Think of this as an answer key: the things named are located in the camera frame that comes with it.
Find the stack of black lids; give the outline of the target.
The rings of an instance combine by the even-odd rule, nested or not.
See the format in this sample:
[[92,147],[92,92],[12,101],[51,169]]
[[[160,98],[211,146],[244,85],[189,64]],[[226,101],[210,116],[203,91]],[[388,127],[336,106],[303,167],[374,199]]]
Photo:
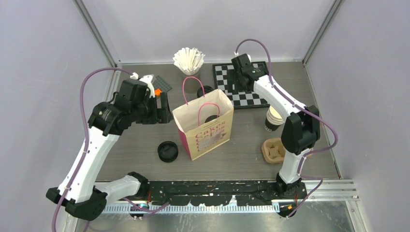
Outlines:
[[178,157],[178,147],[172,141],[164,141],[158,146],[157,153],[161,161],[173,162]]

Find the paper gift bag pink handles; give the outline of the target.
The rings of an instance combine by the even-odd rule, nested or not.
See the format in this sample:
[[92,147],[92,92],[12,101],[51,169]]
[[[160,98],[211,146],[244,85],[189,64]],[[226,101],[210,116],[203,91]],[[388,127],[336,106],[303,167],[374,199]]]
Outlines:
[[[182,145],[195,160],[230,140],[234,106],[226,94],[215,89],[202,97],[187,101],[172,111]],[[208,123],[212,115],[218,118]]]

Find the black coffee cup lid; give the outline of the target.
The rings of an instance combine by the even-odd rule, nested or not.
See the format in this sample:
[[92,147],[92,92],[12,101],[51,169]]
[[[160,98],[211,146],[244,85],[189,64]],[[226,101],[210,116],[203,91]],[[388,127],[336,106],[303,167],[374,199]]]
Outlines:
[[202,96],[204,96],[205,94],[208,94],[208,93],[212,92],[213,90],[214,90],[214,88],[211,87],[211,86],[200,87],[200,88],[197,90],[196,96],[197,96],[197,98],[202,97]]

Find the stack of paper cups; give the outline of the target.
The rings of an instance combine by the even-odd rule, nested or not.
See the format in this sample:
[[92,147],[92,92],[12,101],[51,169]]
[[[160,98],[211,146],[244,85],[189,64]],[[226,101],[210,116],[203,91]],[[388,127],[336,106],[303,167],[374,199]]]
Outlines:
[[265,129],[267,131],[275,131],[284,124],[284,119],[280,116],[276,109],[272,106],[266,112]]

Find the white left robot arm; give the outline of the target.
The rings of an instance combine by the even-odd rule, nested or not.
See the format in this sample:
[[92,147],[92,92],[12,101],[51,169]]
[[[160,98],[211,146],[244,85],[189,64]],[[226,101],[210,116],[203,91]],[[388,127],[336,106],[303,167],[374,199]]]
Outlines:
[[48,199],[58,203],[83,155],[85,159],[62,202],[66,212],[73,217],[92,221],[108,204],[128,196],[137,200],[147,196],[148,179],[139,173],[130,172],[106,184],[96,183],[96,178],[109,151],[132,123],[168,123],[173,119],[166,93],[161,93],[161,108],[157,107],[152,82],[152,75],[128,78],[122,82],[114,103],[103,101],[93,108],[88,120],[89,141],[83,143],[67,178],[58,187],[47,191]]

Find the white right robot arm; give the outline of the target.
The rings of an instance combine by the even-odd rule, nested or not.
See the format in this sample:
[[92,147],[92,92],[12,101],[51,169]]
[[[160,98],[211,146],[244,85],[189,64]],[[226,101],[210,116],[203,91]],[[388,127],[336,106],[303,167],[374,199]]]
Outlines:
[[301,184],[301,168],[320,138],[319,110],[305,106],[285,91],[265,68],[256,68],[249,55],[232,59],[233,84],[237,91],[253,91],[265,99],[284,120],[281,142],[285,148],[282,168],[274,184],[275,193],[289,198]]

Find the orange plastic piece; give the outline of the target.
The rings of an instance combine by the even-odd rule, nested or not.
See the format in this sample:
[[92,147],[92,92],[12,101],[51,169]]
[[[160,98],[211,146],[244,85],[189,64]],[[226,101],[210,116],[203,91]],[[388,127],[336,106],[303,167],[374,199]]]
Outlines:
[[163,93],[163,91],[160,88],[155,90],[155,96],[156,97],[160,97],[162,93]]

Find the black white chessboard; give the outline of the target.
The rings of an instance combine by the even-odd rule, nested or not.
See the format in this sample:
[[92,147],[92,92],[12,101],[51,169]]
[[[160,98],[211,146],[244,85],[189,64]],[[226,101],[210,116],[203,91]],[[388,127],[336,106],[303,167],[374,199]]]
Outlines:
[[231,100],[234,109],[269,107],[269,103],[252,91],[238,92],[230,81],[234,67],[230,63],[213,64],[215,88],[222,90]]

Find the grey lego baseplate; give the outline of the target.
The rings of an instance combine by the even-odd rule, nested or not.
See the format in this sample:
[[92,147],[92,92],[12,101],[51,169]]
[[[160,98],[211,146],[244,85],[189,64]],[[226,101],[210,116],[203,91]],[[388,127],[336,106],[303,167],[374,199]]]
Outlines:
[[172,89],[172,86],[159,75],[154,76],[152,84],[155,92],[168,92]]

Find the grey straw holder cup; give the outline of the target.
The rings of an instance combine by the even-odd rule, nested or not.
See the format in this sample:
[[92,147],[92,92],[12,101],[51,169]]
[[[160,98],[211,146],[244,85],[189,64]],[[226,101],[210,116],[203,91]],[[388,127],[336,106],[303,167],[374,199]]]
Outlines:
[[[197,79],[201,80],[201,71],[199,70],[197,73],[191,75],[196,77]],[[186,74],[182,74],[182,81],[185,80],[186,77],[188,77],[189,75]],[[196,94],[197,90],[201,87],[201,84],[199,83],[198,80],[194,79],[194,78],[188,78],[185,82],[185,87],[184,87],[184,91],[187,94]]]

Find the white wrapped straws bundle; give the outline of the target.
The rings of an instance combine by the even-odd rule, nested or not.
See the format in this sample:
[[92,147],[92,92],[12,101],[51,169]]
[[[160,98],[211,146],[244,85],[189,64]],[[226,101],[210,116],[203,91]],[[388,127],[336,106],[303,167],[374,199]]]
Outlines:
[[173,57],[174,65],[184,75],[194,76],[204,63],[205,54],[197,48],[183,47]]

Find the brown pulp cup carrier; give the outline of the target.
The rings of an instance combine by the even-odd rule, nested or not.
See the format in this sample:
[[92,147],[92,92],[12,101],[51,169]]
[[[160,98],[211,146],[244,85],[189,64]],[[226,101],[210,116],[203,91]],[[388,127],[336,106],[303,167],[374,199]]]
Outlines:
[[285,157],[285,147],[280,138],[271,138],[263,142],[261,151],[267,163],[283,163]]

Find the aluminium frame rail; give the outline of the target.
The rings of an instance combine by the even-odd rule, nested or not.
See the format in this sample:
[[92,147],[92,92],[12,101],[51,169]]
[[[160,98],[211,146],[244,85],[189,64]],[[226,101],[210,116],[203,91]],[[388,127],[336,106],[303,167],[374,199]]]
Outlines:
[[339,202],[339,201],[358,201],[359,196],[351,180],[303,180],[307,189],[307,196],[295,202],[285,200],[272,200],[270,205],[257,206],[239,206],[235,200],[232,200],[226,206],[171,206],[165,203],[161,206],[153,205],[147,200],[128,202],[120,199],[108,204],[103,210],[103,214],[140,214],[141,210],[134,208],[134,205],[148,209],[148,211],[157,210],[160,214],[204,214],[204,213],[279,213],[285,210],[291,210],[292,207],[299,205],[301,202]]

